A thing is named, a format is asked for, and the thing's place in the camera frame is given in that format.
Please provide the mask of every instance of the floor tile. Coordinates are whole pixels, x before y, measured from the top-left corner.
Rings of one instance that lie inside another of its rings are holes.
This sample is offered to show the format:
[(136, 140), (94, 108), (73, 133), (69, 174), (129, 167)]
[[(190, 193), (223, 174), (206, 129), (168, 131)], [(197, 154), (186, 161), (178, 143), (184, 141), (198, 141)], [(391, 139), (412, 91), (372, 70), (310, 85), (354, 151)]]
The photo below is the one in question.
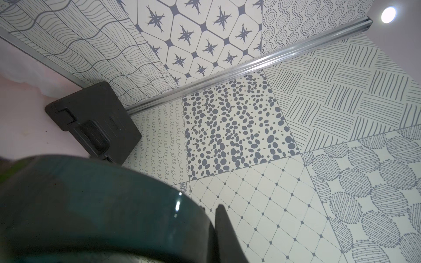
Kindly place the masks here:
[(183, 86), (190, 77), (200, 79), (261, 55), (262, 5), (255, 0), (134, 0), (125, 9)]
[(420, 85), (363, 33), (264, 72), (301, 153), (421, 124)]
[(297, 152), (263, 72), (196, 93), (183, 102), (193, 179)]
[(216, 207), (225, 206), (250, 263), (332, 261), (330, 254), (338, 262), (341, 249), (329, 217), (314, 185), (304, 182), (312, 184), (300, 155), (190, 181), (193, 200), (211, 220)]
[[(123, 106), (179, 86), (158, 58), (159, 47), (149, 45), (130, 20), (136, 1), (125, 1), (127, 6), (123, 1), (17, 2), (0, 1), (2, 38), (16, 37), (16, 45), (28, 45), (78, 85), (108, 82)], [(48, 23), (37, 19), (46, 13)]]
[(132, 117), (142, 134), (123, 167), (169, 185), (189, 181), (182, 101)]
[[(322, 261), (337, 262), (339, 255), (324, 258), (337, 247), (335, 240), (348, 263), (421, 260), (421, 254), (414, 253), (421, 251), (420, 145), (421, 125), (417, 125), (306, 156), (310, 176), (318, 182), (315, 188), (325, 195), (324, 208), (333, 227), (323, 229), (324, 242), (316, 251)], [(324, 177), (319, 167), (329, 163), (337, 163), (340, 169)], [(308, 211), (306, 216), (318, 214)], [(316, 222), (309, 221), (320, 232), (322, 225)]]

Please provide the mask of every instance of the ceiling light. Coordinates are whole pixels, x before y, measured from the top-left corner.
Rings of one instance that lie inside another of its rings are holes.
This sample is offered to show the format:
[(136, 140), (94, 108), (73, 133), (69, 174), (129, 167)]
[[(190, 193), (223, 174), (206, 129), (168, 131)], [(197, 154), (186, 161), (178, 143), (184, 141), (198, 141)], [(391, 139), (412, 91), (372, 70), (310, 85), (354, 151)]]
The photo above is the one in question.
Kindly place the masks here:
[(387, 23), (392, 22), (395, 16), (396, 16), (396, 9), (390, 6), (386, 8), (381, 14), (381, 20), (383, 21), (383, 23), (387, 24)]

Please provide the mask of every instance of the tiled floor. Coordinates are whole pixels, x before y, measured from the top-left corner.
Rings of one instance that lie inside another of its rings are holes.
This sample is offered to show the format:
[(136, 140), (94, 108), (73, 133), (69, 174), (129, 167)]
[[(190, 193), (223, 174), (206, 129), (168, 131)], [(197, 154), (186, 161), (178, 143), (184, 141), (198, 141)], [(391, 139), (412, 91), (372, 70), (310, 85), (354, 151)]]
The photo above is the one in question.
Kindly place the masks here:
[(210, 219), (219, 204), (250, 262), (345, 262), (300, 155), (191, 181)]

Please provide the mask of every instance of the star motif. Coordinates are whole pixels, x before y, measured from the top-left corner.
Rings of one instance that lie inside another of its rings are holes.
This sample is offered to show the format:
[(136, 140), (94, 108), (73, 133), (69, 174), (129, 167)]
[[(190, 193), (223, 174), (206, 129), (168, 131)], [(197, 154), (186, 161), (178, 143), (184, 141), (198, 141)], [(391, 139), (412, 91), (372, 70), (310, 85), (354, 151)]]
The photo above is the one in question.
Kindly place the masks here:
[(181, 34), (181, 37), (179, 37), (179, 40), (184, 39), (184, 41), (187, 41), (190, 44), (190, 39), (192, 38), (191, 35), (194, 33), (194, 31), (189, 32), (188, 29), (184, 29), (183, 25), (181, 25), (181, 29), (183, 30)]
[(208, 53), (211, 53), (211, 55), (213, 56), (213, 52), (215, 51), (215, 47), (218, 46), (218, 44), (213, 45), (213, 43), (209, 43), (209, 39), (206, 40), (208, 42), (208, 45), (205, 46), (206, 49), (203, 50), (203, 52), (207, 51)]
[(234, 61), (234, 58), (236, 58), (237, 55), (233, 56), (231, 55), (231, 53), (228, 51), (228, 56), (226, 57), (226, 59), (224, 61), (229, 62), (232, 66), (232, 62)]
[(263, 0), (258, 0), (256, 3), (253, 4), (253, 6), (257, 6), (257, 8), (260, 8), (260, 13), (263, 12)]
[(239, 37), (241, 38), (245, 43), (245, 38), (247, 37), (248, 33), (250, 33), (252, 30), (248, 31), (247, 28), (244, 29), (244, 24), (242, 24), (242, 30), (240, 31), (240, 34), (236, 36), (235, 38)]
[(179, 85), (179, 80), (181, 80), (181, 78), (180, 77), (179, 78), (176, 78), (173, 75), (171, 75), (171, 76), (173, 77), (173, 79), (177, 83), (177, 85)]
[(260, 51), (260, 54), (262, 54), (262, 39), (260, 39), (260, 44), (257, 45), (257, 47), (253, 48), (254, 50)]
[(219, 25), (220, 25), (220, 26), (222, 25), (222, 27), (223, 27), (223, 28), (224, 28), (224, 30), (225, 30), (225, 23), (226, 23), (226, 20), (227, 20), (230, 16), (231, 16), (231, 14), (229, 14), (229, 15), (225, 15), (225, 11), (224, 11), (224, 13), (222, 13), (221, 7), (219, 6), (219, 16), (216, 16), (218, 19), (217, 19), (216, 21), (214, 21), (213, 23), (214, 23), (214, 24), (219, 23)]
[(124, 13), (127, 13), (126, 10), (124, 9), (123, 5), (126, 5), (125, 3), (123, 3), (123, 0), (117, 0), (117, 3), (120, 5), (120, 7), (123, 9)]
[(180, 57), (177, 56), (177, 53), (175, 53), (175, 55), (176, 55), (176, 59), (175, 59), (175, 62), (173, 63), (173, 65), (177, 64), (177, 65), (182, 66), (184, 68), (184, 61), (187, 58), (181, 58), (181, 56)]
[(197, 9), (197, 14), (200, 14), (199, 12), (199, 5), (202, 5), (200, 3), (200, 0), (189, 0), (187, 3), (185, 3), (186, 6), (187, 5), (192, 5), (192, 8), (195, 7)]
[(199, 73), (199, 74), (202, 73), (202, 75), (204, 76), (205, 75), (205, 70), (208, 69), (208, 67), (204, 68), (199, 63), (198, 63), (198, 66), (199, 66), (199, 68), (196, 71), (196, 73)]
[(156, 48), (154, 45), (150, 45), (149, 43), (148, 43), (148, 45), (152, 49), (152, 51), (155, 53), (155, 55), (157, 55), (157, 57), (159, 58), (159, 56), (158, 56), (158, 54), (159, 54), (158, 50), (161, 49), (161, 47), (157, 47)]
[(162, 14), (162, 16), (158, 16), (157, 15), (157, 12), (155, 12), (155, 14), (154, 14), (154, 12), (152, 12), (152, 10), (149, 8), (149, 6), (148, 6), (148, 9), (149, 9), (149, 13), (151, 14), (151, 16), (148, 16), (151, 20), (149, 21), (149, 22), (147, 22), (147, 24), (148, 25), (154, 25), (154, 27), (159, 27), (159, 29), (161, 30), (161, 32), (163, 31), (162, 30), (162, 28), (161, 28), (161, 24), (162, 24), (162, 22), (161, 22), (161, 19), (163, 18), (163, 17), (165, 17), (164, 16), (164, 14)]

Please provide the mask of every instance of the glossy dark green surface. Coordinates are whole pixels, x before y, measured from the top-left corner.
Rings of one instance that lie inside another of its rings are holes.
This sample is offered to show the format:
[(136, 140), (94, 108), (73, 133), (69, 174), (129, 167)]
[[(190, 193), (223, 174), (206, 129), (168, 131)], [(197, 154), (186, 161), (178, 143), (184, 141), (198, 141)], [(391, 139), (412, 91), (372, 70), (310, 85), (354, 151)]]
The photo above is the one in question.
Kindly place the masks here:
[(212, 224), (180, 194), (106, 162), (35, 157), (0, 184), (1, 236), (15, 256), (88, 250), (214, 262)]

